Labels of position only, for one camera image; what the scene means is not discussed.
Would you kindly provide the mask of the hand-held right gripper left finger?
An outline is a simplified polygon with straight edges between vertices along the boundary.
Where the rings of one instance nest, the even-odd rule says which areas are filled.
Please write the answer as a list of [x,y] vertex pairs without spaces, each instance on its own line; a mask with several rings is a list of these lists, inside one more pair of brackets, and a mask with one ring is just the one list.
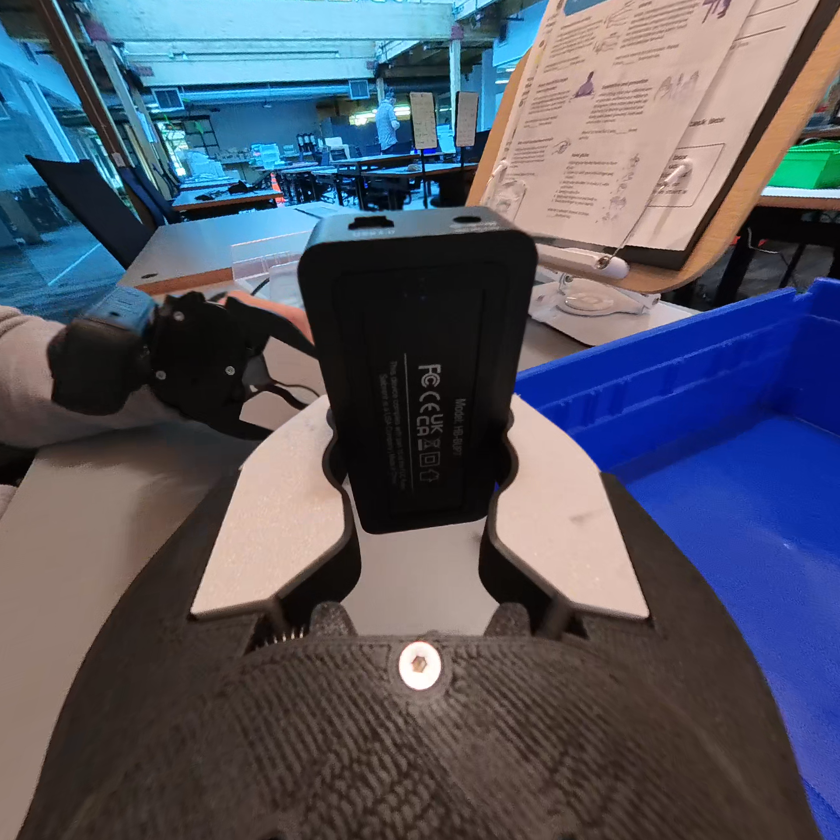
[[196,620],[310,623],[361,577],[361,549],[323,395],[246,459],[196,590]]

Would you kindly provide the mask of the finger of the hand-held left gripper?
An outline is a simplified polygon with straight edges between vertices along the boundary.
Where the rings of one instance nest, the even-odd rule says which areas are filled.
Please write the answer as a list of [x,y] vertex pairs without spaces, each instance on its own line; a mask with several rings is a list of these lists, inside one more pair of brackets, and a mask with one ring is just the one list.
[[233,292],[224,299],[222,309],[222,346],[231,358],[256,358],[270,340],[315,358],[308,320],[301,310]]

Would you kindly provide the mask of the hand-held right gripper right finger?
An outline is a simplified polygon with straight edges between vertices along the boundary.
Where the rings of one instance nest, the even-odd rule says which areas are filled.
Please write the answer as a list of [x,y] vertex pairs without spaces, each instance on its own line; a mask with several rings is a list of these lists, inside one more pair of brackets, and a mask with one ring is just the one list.
[[586,616],[646,622],[650,608],[592,458],[518,395],[501,442],[508,473],[479,548],[490,596],[522,606],[537,637],[582,628]]

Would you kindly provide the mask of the blue plastic bin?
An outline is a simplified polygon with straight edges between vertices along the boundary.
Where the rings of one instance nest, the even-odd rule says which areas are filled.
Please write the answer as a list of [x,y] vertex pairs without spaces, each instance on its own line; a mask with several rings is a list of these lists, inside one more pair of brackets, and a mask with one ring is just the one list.
[[518,375],[729,610],[839,837],[839,286],[773,292]]

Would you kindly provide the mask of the black USB hub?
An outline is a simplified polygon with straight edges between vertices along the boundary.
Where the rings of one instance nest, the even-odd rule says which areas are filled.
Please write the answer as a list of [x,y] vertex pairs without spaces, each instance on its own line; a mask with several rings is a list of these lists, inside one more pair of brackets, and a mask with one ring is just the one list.
[[298,285],[362,528],[486,516],[538,251],[484,207],[336,214]]

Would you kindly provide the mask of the grey desk with wooden edge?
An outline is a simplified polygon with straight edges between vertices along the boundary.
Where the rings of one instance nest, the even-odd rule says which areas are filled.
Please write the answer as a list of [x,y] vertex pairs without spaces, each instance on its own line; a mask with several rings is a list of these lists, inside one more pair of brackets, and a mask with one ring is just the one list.
[[242,246],[242,259],[246,259],[258,256],[265,242],[275,238],[298,237],[306,244],[320,219],[356,215],[358,210],[354,206],[308,203],[161,227],[122,275],[119,285],[139,288],[152,296],[227,286],[234,280],[237,247]]

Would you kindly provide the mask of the clear acrylic holder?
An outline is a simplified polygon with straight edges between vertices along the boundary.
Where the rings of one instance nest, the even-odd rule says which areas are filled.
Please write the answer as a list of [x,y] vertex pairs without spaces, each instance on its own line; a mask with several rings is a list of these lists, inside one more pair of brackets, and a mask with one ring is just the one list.
[[310,232],[254,239],[232,246],[236,288],[268,301],[304,309],[298,264]]

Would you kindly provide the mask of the dark work table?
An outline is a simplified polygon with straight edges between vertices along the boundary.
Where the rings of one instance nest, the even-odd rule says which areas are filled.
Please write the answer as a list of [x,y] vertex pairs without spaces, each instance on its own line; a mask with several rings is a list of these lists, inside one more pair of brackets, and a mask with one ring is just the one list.
[[196,190],[183,192],[171,202],[173,211],[187,215],[237,214],[245,209],[267,209],[285,203],[283,192],[258,190],[231,193],[226,191]]

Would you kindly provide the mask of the white board stand base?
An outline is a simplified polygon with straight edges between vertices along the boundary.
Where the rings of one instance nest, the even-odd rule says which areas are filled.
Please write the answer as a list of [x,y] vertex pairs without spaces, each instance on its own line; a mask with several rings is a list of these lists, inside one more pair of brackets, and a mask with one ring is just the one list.
[[584,248],[537,244],[538,271],[549,281],[539,283],[531,294],[531,318],[552,317],[554,312],[599,319],[613,315],[642,316],[656,306],[659,294],[619,287],[627,277],[628,264],[614,255]]

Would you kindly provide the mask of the sign board on pole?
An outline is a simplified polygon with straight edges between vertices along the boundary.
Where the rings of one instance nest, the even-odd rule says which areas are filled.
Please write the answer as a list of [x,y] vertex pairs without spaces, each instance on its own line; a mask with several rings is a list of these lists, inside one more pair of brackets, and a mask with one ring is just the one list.
[[411,110],[413,147],[420,155],[421,180],[423,182],[423,205],[427,208],[428,192],[426,182],[426,152],[433,153],[438,148],[437,114],[434,94],[428,91],[411,91],[408,95]]
[[458,161],[461,167],[465,166],[465,153],[472,148],[476,142],[476,126],[480,94],[475,91],[457,91],[454,105],[454,142],[458,151]]

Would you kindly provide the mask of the printed instruction sheet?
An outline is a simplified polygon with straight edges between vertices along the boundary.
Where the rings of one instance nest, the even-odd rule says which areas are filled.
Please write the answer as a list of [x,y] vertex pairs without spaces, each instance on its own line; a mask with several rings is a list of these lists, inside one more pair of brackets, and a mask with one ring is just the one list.
[[628,246],[679,252],[690,246],[817,5],[817,1],[753,4]]
[[483,203],[533,235],[626,241],[753,2],[550,2]]

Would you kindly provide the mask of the green plastic bin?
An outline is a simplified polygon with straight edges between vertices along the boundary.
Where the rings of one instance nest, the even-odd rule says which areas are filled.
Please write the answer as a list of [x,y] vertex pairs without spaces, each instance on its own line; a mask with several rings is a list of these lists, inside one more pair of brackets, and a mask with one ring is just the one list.
[[839,187],[839,140],[820,140],[790,147],[769,186],[800,190]]

